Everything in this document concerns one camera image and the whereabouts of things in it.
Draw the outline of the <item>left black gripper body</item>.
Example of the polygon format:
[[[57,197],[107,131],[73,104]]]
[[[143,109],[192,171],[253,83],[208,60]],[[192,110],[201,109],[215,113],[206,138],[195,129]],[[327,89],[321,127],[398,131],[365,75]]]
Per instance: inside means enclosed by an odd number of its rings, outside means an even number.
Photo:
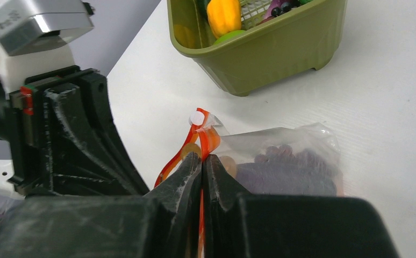
[[[19,195],[31,194],[41,183],[38,126],[43,119],[38,117],[38,95],[68,76],[68,67],[31,76],[11,93],[6,93],[0,84],[0,140],[9,143],[12,165],[11,172],[0,178],[11,183]]]

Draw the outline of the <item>purple toy eggplant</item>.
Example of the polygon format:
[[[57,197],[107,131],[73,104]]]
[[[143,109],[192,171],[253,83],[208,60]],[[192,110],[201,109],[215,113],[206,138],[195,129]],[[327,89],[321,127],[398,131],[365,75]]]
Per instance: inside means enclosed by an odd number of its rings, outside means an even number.
[[[337,192],[330,177],[289,163],[239,164],[235,178],[254,194],[336,196]]]

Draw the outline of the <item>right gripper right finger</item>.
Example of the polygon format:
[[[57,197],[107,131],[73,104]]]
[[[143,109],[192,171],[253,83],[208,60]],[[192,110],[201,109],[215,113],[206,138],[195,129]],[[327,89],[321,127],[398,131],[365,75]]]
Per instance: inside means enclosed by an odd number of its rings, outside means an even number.
[[[255,195],[202,165],[206,257],[398,257],[375,208],[346,197]]]

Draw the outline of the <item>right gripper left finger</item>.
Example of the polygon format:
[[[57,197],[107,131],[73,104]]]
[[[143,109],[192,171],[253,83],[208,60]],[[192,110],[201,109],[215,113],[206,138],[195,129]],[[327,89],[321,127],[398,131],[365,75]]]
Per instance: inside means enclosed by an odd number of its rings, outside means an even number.
[[[41,196],[0,223],[0,257],[197,257],[202,161],[144,196]]]

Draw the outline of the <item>dark red grape bunch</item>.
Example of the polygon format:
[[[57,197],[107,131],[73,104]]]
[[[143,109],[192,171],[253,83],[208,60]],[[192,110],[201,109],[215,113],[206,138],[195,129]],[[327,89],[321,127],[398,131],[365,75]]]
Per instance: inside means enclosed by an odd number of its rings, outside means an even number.
[[[269,146],[264,154],[254,158],[255,163],[284,163],[301,167],[327,170],[329,165],[320,155],[310,149],[294,152],[290,145]]]

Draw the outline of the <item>clear zip bag orange zipper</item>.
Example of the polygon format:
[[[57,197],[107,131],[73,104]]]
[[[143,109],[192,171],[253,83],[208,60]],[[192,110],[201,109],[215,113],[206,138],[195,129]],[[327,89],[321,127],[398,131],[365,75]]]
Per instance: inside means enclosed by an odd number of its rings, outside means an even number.
[[[325,257],[347,212],[333,136],[319,124],[226,134],[203,109],[147,194],[165,256]]]

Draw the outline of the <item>olive green plastic bin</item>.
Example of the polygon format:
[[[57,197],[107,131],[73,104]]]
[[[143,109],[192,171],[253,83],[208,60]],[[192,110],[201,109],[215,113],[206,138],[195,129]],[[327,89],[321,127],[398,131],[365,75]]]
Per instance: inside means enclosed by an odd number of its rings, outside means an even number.
[[[216,42],[197,1],[168,1],[170,40],[223,91],[251,91],[327,65],[338,49],[346,1],[310,1],[265,21],[270,1],[241,1],[241,34]]]

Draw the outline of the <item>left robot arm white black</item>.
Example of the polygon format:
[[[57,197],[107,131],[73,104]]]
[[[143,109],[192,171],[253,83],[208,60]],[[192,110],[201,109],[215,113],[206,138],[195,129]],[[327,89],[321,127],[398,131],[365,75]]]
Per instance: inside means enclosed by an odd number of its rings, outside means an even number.
[[[149,188],[114,124],[107,79],[69,66],[28,77],[6,93],[0,84],[0,196],[145,195]]]

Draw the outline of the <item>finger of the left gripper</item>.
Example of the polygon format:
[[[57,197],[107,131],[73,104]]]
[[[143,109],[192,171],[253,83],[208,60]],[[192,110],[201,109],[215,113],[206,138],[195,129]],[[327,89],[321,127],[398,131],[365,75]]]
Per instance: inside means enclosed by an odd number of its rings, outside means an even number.
[[[87,69],[44,92],[46,183],[62,195],[149,191],[114,124],[105,76]]]

